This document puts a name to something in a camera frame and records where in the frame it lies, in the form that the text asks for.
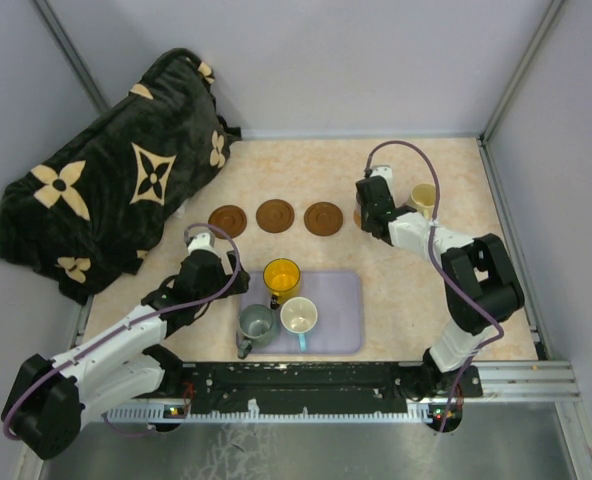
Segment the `light woven rattan coaster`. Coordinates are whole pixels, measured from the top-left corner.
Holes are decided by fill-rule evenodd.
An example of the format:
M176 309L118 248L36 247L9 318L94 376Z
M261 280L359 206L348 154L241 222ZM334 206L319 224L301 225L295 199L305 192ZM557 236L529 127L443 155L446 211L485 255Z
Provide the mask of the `light woven rattan coaster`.
M362 229L361 226L361 215L360 215L360 211L358 209L354 209L353 211L353 221L356 224L356 226L360 229Z

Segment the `cream yellow ceramic mug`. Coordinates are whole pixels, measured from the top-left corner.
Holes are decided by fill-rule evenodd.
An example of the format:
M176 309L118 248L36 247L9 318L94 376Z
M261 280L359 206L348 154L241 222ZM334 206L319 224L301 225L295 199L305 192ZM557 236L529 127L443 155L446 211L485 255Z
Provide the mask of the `cream yellow ceramic mug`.
M415 185L405 202L405 205L432 220L436 204L436 187L433 184L420 183Z

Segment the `dark brown wooden coaster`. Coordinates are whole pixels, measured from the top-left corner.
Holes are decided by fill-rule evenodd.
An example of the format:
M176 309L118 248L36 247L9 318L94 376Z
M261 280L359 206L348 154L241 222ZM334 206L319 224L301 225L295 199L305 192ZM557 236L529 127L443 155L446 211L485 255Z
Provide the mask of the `dark brown wooden coaster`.
M231 238L236 238L247 227L247 215L236 205L223 205L210 214L208 223L224 231Z

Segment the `white mug blue handle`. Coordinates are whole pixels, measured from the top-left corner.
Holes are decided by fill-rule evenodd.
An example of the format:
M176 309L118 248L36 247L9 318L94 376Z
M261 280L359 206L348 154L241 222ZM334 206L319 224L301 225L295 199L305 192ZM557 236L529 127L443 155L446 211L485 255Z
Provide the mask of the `white mug blue handle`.
M280 309L282 326L297 336L301 353L307 351L307 334L318 322L318 309L308 298L294 297L285 302Z

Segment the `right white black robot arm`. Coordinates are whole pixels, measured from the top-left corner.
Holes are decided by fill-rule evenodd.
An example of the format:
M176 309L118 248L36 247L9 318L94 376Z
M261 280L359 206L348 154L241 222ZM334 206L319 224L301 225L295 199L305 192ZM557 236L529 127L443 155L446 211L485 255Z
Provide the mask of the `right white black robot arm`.
M436 267L445 285L450 320L422 360L425 395L446 395L457 370L525 297L503 240L452 231L409 206L397 207L387 178L371 173L356 182L360 228L388 245L412 252Z

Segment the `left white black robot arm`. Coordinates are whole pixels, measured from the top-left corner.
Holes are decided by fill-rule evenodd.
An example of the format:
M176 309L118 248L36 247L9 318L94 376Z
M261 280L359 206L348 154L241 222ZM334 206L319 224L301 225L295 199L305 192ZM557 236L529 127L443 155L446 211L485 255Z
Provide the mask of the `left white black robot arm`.
M178 274L116 325L50 359L35 354L25 360L1 413L4 436L52 459L115 406L155 391L177 394L184 384L181 362L161 343L195 323L201 308L247 291L239 251L227 258L230 273L212 248L192 250Z

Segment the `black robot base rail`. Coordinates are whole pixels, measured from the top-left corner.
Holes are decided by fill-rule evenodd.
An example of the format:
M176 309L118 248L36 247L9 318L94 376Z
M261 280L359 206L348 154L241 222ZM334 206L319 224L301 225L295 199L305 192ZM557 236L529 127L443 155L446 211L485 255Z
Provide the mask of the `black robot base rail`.
M414 400L441 398L454 381L480 398L476 367L460 377L412 362L198 362L138 399L179 398L194 414L243 413L253 400L262 414L405 413Z

